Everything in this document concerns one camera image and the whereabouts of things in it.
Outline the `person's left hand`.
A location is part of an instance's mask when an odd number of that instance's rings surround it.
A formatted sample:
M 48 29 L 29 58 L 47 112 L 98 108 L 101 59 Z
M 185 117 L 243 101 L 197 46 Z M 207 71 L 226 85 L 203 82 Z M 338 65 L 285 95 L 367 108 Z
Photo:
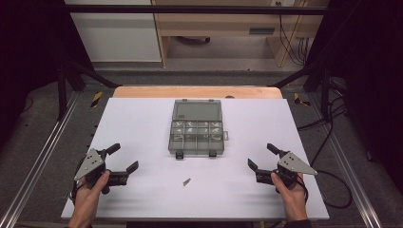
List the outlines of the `person's left hand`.
M 87 187 L 86 179 L 81 180 L 83 185 L 77 191 L 72 217 L 82 217 L 94 220 L 97 213 L 99 197 L 102 189 L 108 182 L 109 174 L 109 171 L 105 171 L 92 188 Z

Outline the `grey clear plastic organizer box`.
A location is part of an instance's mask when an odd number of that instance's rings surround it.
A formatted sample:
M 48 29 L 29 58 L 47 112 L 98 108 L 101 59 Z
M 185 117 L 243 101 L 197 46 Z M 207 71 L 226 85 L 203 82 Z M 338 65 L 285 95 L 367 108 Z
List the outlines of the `grey clear plastic organizer box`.
M 185 156 L 221 156 L 226 137 L 220 100 L 175 101 L 168 150 L 177 160 Z

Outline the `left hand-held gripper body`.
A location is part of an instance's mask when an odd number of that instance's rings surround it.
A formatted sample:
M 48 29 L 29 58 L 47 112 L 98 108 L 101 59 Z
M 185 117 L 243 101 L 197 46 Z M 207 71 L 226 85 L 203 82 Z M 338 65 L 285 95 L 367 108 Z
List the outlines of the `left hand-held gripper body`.
M 73 194 L 83 185 L 81 179 L 86 179 L 86 184 L 92 187 L 106 171 L 106 149 L 96 150 L 91 148 L 82 159 L 74 177 Z M 102 189 L 104 195 L 110 192 L 111 186 L 126 185 L 129 175 L 125 171 L 110 172 L 108 182 Z

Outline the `white cabinet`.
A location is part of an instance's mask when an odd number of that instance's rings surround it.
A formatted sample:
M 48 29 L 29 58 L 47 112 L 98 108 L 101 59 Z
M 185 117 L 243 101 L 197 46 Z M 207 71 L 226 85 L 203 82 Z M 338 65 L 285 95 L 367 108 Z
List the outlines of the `white cabinet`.
M 93 63 L 160 62 L 152 13 L 71 13 Z

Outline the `person's right hand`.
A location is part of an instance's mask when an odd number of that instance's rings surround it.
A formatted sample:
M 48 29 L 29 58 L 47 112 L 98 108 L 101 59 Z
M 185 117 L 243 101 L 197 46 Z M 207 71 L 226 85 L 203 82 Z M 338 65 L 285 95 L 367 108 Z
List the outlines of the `person's right hand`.
M 298 184 L 286 187 L 281 178 L 271 174 L 272 182 L 281 194 L 287 221 L 306 220 L 308 218 L 305 203 L 305 190 Z

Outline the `aluminium rail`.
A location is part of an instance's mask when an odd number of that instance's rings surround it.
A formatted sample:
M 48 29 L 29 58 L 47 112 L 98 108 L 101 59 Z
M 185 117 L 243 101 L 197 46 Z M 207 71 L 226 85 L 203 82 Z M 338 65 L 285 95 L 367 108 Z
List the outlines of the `aluminium rail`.
M 313 109 L 318 117 L 327 118 L 330 121 L 334 119 L 333 111 L 336 109 L 337 105 L 341 104 L 342 101 L 341 97 L 337 97 L 323 103 L 321 98 L 315 93 L 309 93 L 308 97 L 312 102 Z M 354 171 L 353 166 L 348 161 L 347 155 L 337 138 L 335 130 L 326 124 L 323 125 L 323 129 L 329 135 L 327 142 L 330 144 L 343 179 L 346 181 L 352 191 L 352 198 L 364 224 L 367 228 L 383 228 L 378 214 L 372 206 L 356 171 Z
M 16 194 L 13 202 L 7 209 L 7 211 L 0 218 L 0 228 L 13 228 L 16 224 L 19 216 L 21 215 L 37 181 L 39 180 L 53 150 L 58 143 L 67 122 L 73 112 L 77 101 L 80 97 L 79 92 L 72 92 L 67 103 L 67 110 L 62 115 L 62 118 L 58 120 L 53 127 L 50 135 L 48 136 L 46 143 L 44 144 L 41 152 L 39 153 L 35 163 L 29 170 L 27 177 L 25 178 L 22 186 Z

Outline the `black metal frame bar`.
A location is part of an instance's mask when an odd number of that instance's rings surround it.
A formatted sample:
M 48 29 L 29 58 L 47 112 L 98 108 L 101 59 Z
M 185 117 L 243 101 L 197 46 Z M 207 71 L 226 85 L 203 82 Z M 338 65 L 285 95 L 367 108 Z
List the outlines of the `black metal frame bar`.
M 224 6 L 146 6 L 146 5 L 65 5 L 69 12 L 80 13 L 196 13 L 196 14 L 281 14 L 325 15 L 327 8 L 224 7 Z

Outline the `black metal stand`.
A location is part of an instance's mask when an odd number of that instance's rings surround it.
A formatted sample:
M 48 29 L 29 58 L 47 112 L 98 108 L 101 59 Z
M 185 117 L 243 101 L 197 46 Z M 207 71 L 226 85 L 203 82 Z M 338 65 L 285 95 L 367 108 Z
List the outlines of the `black metal stand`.
M 330 119 L 329 111 L 329 90 L 330 90 L 330 73 L 326 66 L 320 64 L 318 61 L 303 67 L 301 70 L 293 73 L 291 76 L 274 83 L 271 87 L 282 88 L 296 79 L 307 75 L 303 88 L 306 92 L 314 92 L 318 86 L 321 86 L 320 95 L 320 113 L 326 119 Z
M 59 116 L 58 120 L 62 120 L 67 114 L 67 87 L 69 83 L 74 91 L 83 91 L 86 87 L 82 75 L 89 76 L 91 79 L 101 83 L 109 88 L 117 88 L 118 84 L 109 81 L 103 76 L 96 73 L 93 69 L 89 69 L 76 62 L 65 62 L 61 64 L 57 70 L 58 75 L 58 99 L 59 99 Z

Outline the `dark curtain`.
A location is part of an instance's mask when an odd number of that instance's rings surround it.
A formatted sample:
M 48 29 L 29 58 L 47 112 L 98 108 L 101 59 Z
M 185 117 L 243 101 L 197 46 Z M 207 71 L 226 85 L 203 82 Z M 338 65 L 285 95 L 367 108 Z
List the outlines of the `dark curtain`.
M 92 68 L 65 0 L 0 0 L 0 147 L 28 94 L 57 80 L 62 56 Z
M 403 194 L 403 0 L 329 0 L 309 54 L 347 85 L 355 123 Z

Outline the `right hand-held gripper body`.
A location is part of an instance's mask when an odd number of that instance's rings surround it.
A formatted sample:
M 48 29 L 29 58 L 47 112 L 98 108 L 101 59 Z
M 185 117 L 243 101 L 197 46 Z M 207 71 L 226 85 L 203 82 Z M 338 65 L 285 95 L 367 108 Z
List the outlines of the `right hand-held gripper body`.
M 286 187 L 297 183 L 298 173 L 316 175 L 317 171 L 297 155 L 289 151 L 275 152 L 279 156 L 278 168 L 272 171 L 259 169 L 255 165 L 256 181 L 273 185 L 272 173 L 276 173 Z

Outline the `wooden desk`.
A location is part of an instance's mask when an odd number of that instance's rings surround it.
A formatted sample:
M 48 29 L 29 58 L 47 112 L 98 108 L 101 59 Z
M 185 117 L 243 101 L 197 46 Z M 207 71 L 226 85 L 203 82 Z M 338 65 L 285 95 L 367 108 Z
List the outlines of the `wooden desk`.
M 326 7 L 330 0 L 150 0 L 154 6 L 237 6 L 237 7 Z M 161 51 L 174 36 L 258 36 L 267 39 L 278 67 L 295 54 L 299 38 L 313 40 L 322 21 L 320 15 L 189 14 L 157 13 Z

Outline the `black chair base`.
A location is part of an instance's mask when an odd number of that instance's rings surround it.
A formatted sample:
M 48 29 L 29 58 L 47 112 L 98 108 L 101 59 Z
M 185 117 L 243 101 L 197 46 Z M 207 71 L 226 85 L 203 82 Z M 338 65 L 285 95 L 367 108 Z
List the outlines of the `black chair base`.
M 187 45 L 204 45 L 208 44 L 211 41 L 210 37 L 185 37 L 185 36 L 177 36 L 176 39 Z

